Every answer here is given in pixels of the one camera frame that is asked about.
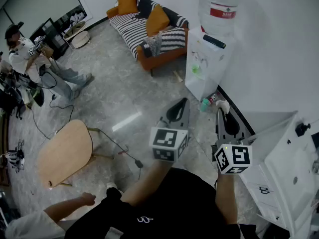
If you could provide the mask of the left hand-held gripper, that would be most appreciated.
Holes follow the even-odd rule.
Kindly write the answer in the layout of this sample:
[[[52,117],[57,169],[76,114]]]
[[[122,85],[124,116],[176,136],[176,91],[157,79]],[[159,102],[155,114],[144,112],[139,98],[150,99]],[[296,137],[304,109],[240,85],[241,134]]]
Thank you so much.
[[[162,110],[159,126],[151,128],[149,147],[154,159],[177,162],[188,146],[190,101],[180,98]]]

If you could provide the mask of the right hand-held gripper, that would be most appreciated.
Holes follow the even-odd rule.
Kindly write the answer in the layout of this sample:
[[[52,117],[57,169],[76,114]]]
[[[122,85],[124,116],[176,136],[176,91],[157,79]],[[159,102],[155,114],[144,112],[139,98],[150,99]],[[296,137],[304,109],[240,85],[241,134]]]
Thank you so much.
[[[245,130],[231,112],[222,108],[216,114],[217,142],[211,146],[212,161],[221,174],[240,174],[252,166],[252,146],[245,138]]]

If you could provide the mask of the black rectangular box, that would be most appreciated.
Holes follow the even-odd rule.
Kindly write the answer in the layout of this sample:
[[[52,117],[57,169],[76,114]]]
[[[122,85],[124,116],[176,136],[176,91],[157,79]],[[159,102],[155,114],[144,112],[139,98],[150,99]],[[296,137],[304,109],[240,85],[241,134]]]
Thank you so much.
[[[211,43],[211,44],[213,44],[221,49],[224,49],[226,47],[226,44],[224,42],[219,41],[219,40],[217,40],[209,35],[206,35],[206,34],[203,36],[203,40],[205,40],[205,41],[207,41],[207,42],[209,42],[209,43]]]

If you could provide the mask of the person's right forearm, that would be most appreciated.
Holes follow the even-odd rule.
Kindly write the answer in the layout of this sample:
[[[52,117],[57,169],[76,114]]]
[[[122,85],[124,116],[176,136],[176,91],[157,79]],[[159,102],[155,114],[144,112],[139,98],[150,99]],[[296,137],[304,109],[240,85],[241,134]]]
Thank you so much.
[[[228,225],[238,221],[234,182],[234,175],[224,175],[218,171],[215,204]]]

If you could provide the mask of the person's left forearm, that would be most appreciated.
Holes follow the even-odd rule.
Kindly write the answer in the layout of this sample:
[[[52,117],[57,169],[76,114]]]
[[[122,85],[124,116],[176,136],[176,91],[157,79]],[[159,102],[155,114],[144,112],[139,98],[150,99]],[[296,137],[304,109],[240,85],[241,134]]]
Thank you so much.
[[[159,188],[172,165],[171,162],[155,160],[147,173],[123,193],[121,201],[131,206],[146,201]]]

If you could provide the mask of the white crumpled tissue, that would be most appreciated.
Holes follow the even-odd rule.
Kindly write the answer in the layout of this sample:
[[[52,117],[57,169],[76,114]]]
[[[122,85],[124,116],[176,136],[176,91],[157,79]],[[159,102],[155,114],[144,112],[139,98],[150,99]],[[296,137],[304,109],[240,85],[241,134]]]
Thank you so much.
[[[217,100],[215,103],[218,108],[222,109],[225,115],[229,113],[230,105],[226,100]]]

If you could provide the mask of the white water dispenser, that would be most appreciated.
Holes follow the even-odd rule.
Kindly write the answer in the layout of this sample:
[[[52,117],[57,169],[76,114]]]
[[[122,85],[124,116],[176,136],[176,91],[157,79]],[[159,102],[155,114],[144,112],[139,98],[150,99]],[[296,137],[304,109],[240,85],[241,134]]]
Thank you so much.
[[[187,38],[185,86],[200,102],[217,90],[235,47],[235,38],[232,36],[213,36],[226,44],[221,49],[203,40],[205,34],[198,26],[188,31]],[[198,74],[192,72],[193,64],[200,66]]]

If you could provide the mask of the orange sofa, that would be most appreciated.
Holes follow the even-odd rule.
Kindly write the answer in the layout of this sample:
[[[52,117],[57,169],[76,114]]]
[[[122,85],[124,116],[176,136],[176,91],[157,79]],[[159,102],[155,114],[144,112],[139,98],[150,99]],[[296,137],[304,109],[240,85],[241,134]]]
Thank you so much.
[[[118,6],[111,8],[107,11],[107,16],[108,19],[110,20],[111,17],[118,15]],[[171,26],[167,26],[164,31],[170,29]],[[143,67],[144,70],[149,71],[150,74],[153,74],[153,69],[159,66],[162,66],[163,64],[177,58],[180,57],[182,55],[185,55],[187,53],[187,38],[188,38],[188,31],[189,28],[185,29],[186,31],[186,46],[184,48],[178,48],[163,54],[160,54],[158,56],[155,57],[149,57],[147,58],[143,51],[142,51],[142,47],[138,46],[137,47],[137,53],[138,53],[138,58],[136,59],[137,61],[140,62],[141,66]]]

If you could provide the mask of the white cabinet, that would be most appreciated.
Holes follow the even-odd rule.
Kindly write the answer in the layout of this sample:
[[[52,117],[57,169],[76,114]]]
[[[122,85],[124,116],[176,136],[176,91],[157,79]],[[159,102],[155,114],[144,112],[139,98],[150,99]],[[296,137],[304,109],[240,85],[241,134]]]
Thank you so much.
[[[319,176],[313,173],[315,145],[309,132],[298,136],[298,113],[249,138],[252,166],[240,174],[259,217],[308,239]]]

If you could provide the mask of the black knob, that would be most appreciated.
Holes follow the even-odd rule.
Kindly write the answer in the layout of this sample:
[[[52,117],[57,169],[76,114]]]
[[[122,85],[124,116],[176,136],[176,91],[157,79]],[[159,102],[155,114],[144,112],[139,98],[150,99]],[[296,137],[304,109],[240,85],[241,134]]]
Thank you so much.
[[[311,128],[311,124],[304,124],[304,123],[300,123],[296,126],[295,128],[295,132],[297,134],[298,137],[301,137],[305,134],[305,132]]]

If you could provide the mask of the grey fringed throw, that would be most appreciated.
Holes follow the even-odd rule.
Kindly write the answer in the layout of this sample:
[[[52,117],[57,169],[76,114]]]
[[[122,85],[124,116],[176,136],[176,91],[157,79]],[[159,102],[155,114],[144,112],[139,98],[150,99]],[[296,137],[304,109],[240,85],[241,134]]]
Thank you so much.
[[[144,55],[147,58],[158,56],[160,54],[161,44],[162,44],[161,33],[155,36],[146,38],[141,44]]]

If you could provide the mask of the person's black shirt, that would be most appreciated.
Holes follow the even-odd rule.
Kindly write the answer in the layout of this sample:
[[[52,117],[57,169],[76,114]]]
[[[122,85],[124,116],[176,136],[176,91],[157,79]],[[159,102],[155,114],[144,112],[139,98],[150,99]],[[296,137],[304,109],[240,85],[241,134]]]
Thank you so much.
[[[106,197],[64,239],[259,239],[255,225],[226,223],[215,194],[200,177],[172,168],[145,202],[133,207]]]

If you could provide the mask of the orange cushion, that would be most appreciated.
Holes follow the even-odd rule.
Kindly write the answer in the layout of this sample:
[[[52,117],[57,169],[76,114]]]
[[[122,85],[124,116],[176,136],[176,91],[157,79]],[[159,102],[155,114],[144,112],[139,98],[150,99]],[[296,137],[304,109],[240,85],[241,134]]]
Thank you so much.
[[[146,31],[148,37],[157,35],[160,31],[169,26],[169,18],[163,8],[157,4],[150,13],[146,21]]]
[[[118,0],[118,13],[125,15],[130,13],[138,13],[136,0]]]

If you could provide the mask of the black white striped blanket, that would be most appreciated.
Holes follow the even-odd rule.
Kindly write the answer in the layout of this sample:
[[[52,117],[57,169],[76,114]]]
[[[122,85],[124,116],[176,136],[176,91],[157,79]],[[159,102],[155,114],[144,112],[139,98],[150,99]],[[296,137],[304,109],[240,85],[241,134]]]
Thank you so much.
[[[133,57],[138,58],[137,47],[149,38],[146,31],[146,21],[158,4],[152,0],[136,0],[138,13],[125,15],[115,15],[110,18],[110,25],[114,27],[121,35]],[[162,34],[162,44],[160,54],[186,46],[186,28],[189,28],[189,22],[182,15],[162,6],[170,22],[170,29],[160,31]]]

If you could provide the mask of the wooden chair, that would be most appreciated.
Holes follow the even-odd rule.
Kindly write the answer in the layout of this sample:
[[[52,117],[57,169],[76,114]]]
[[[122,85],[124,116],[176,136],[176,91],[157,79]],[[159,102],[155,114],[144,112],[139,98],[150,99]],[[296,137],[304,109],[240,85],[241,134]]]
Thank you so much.
[[[91,131],[101,132],[98,128],[87,127],[81,120],[71,120],[41,148],[37,159],[37,172],[43,186],[67,186],[64,181],[96,157],[114,159],[114,156],[93,152]]]

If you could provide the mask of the large clear water bottle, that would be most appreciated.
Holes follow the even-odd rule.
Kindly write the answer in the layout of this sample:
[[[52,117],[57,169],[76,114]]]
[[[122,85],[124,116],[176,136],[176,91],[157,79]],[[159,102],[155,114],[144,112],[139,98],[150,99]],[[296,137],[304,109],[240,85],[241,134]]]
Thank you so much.
[[[209,35],[231,36],[237,7],[238,0],[199,0],[200,25]]]

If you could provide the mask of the white round side table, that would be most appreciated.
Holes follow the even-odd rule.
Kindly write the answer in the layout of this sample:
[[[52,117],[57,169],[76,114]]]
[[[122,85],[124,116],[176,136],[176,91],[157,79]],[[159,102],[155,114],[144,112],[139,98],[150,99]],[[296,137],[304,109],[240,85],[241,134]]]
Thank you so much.
[[[86,22],[81,21],[72,26],[63,36],[72,50],[81,48],[82,46],[90,43],[89,32],[85,30]]]

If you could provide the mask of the black and green bag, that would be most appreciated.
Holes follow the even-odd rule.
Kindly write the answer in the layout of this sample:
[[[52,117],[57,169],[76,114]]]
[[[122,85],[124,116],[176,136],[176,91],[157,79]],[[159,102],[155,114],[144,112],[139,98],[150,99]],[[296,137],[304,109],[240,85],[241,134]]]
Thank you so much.
[[[39,106],[42,107],[44,104],[44,91],[42,88],[27,88],[27,91],[32,100]]]

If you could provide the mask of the black and white poster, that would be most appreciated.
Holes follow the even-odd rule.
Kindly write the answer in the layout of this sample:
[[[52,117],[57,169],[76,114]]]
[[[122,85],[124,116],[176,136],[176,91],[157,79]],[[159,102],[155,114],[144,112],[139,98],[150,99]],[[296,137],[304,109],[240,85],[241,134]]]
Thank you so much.
[[[83,6],[79,5],[55,21],[54,26],[60,33],[66,33],[73,25],[82,21],[86,16],[87,13]]]

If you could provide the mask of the black metal shelf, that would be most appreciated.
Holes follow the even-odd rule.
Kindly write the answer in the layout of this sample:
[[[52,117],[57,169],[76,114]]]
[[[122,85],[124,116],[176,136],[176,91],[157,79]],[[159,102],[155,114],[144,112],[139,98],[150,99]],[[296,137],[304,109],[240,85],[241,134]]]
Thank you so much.
[[[62,34],[55,27],[51,18],[37,28],[29,39],[35,43],[35,39],[39,36],[44,36],[45,43],[53,49],[53,59],[57,60],[64,55],[68,48],[68,44],[63,39]]]

